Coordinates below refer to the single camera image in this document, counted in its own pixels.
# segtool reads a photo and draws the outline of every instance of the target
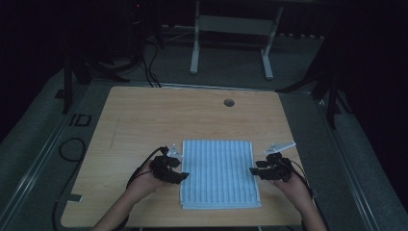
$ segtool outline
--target metal stand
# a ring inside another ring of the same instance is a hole
[[[265,48],[261,49],[261,57],[264,64],[265,76],[269,80],[272,79],[273,74],[268,54],[276,34],[282,11],[283,7],[279,7],[274,20],[201,15],[200,1],[197,0],[195,3],[194,47],[192,49],[190,73],[196,74],[198,71],[198,58],[200,53],[198,38],[200,31],[213,31],[268,36],[268,44]]]
[[[66,114],[72,104],[72,73],[75,74],[78,83],[88,85],[91,82],[91,77],[88,72],[87,65],[101,72],[104,76],[115,80],[117,82],[130,82],[130,80],[123,79],[120,76],[114,74],[112,71],[104,67],[103,65],[94,62],[90,59],[79,57],[77,55],[71,55],[66,58],[64,63],[64,110],[63,114]]]

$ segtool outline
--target hand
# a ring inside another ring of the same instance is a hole
[[[307,230],[326,231],[326,225],[313,203],[308,189],[303,181],[292,173],[287,183],[283,181],[269,181],[281,190],[300,213]]]
[[[133,180],[102,219],[93,226],[92,230],[113,230],[118,227],[126,219],[136,203],[161,186],[166,185],[165,182],[153,176],[149,165],[150,162],[147,162],[141,168],[139,176]]]
[[[151,161],[148,161],[141,168],[139,176],[137,176],[126,189],[125,193],[132,198],[133,203],[137,203],[139,200],[155,192],[161,186],[167,184],[153,176],[152,169],[150,169],[150,163]]]
[[[269,182],[285,194],[297,211],[302,212],[310,206],[314,206],[308,189],[296,174],[292,173],[291,179],[287,183],[283,181]]]

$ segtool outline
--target black mount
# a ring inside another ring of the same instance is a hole
[[[168,147],[164,146],[156,149],[156,151],[154,151],[152,155],[150,155],[147,158],[147,160],[136,169],[136,171],[130,177],[126,185],[126,188],[128,188],[132,181],[139,176],[140,169],[144,166],[144,164],[148,160],[150,160],[150,158],[159,150],[162,152],[163,155],[156,156],[154,160],[150,163],[150,169],[152,170],[155,178],[171,184],[180,184],[182,180],[186,179],[189,176],[189,173],[187,172],[178,173],[172,170],[173,167],[178,167],[181,164],[181,162],[177,158],[168,157],[167,156]]]
[[[280,152],[267,155],[266,161],[257,161],[256,167],[250,167],[252,175],[259,175],[262,180],[282,180],[288,182],[291,179],[293,166],[288,158],[283,158]]]

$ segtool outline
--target small round object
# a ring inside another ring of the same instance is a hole
[[[225,99],[224,100],[224,105],[227,106],[227,107],[233,107],[235,105],[235,102],[232,99]]]

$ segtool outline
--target gray carpet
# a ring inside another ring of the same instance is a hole
[[[229,47],[205,46],[201,48],[198,74],[190,75],[191,46],[185,43],[167,43],[159,51],[152,71],[161,83],[172,85],[211,86],[252,90],[275,90],[300,80],[316,54],[321,40],[314,38],[277,38],[271,50],[271,64],[275,78],[264,78],[259,51]],[[146,59],[150,61],[154,48],[146,49]],[[75,85],[80,95],[72,111],[61,115],[63,101],[55,99],[56,91],[63,87],[60,72],[44,87],[27,114],[15,126],[10,135],[1,143],[0,183],[2,186],[1,208],[12,199],[13,192],[41,149],[55,134],[55,128],[62,127],[57,134],[55,145],[48,145],[50,155],[38,180],[21,208],[17,208],[10,230],[52,230],[52,210],[59,198],[65,181],[75,163],[63,160],[58,146],[67,139],[78,137],[88,145],[93,129],[102,111],[109,89],[118,85],[93,73],[94,81],[89,87]],[[131,79],[129,86],[145,85],[142,67],[121,73]],[[319,191],[317,202],[324,213],[330,230],[408,230],[408,217],[388,183],[388,180],[372,153],[370,144],[353,115],[336,115],[337,130],[332,131],[325,119],[325,107],[315,102],[305,93],[312,86],[297,92],[281,94],[282,103],[297,143],[302,164],[312,188]],[[88,127],[69,126],[73,114],[91,116]],[[64,146],[63,153],[76,159],[81,155],[77,142]],[[358,182],[360,192],[355,192],[355,184],[350,183],[349,172],[345,169],[344,158],[349,160],[353,179]],[[59,220],[64,209],[68,185],[57,209]],[[369,223],[367,208],[359,205],[366,199],[371,212]],[[59,230],[65,230],[58,222]],[[286,227],[263,227],[263,230],[289,230]]]

